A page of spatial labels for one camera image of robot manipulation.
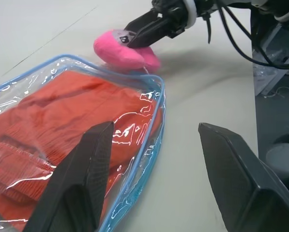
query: pink plush toy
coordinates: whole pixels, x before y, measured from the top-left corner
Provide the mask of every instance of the pink plush toy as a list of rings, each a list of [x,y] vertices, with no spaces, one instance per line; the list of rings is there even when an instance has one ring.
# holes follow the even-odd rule
[[[133,32],[125,30],[108,31],[95,40],[95,53],[106,63],[120,69],[139,70],[145,67],[150,73],[157,71],[160,62],[150,47],[127,47],[134,36]]]

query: red fabric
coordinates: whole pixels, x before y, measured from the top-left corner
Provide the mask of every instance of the red fabric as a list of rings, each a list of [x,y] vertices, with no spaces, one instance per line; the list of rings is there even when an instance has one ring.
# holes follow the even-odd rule
[[[28,219],[55,166],[83,133],[93,125],[114,121],[108,192],[143,143],[156,107],[148,96],[66,71],[1,114],[0,215],[5,220]],[[160,122],[158,111],[151,134]],[[25,223],[13,225],[22,230]]]

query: folded orange fabric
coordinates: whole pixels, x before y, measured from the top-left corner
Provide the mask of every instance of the folded orange fabric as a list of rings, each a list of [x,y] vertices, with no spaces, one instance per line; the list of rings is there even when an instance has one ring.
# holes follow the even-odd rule
[[[144,141],[156,108],[150,94],[65,71],[2,113],[0,215],[5,220],[28,219],[55,167],[83,133],[93,125],[114,121],[108,192]],[[161,120],[158,111],[151,134]],[[21,231],[25,222],[12,224]]]

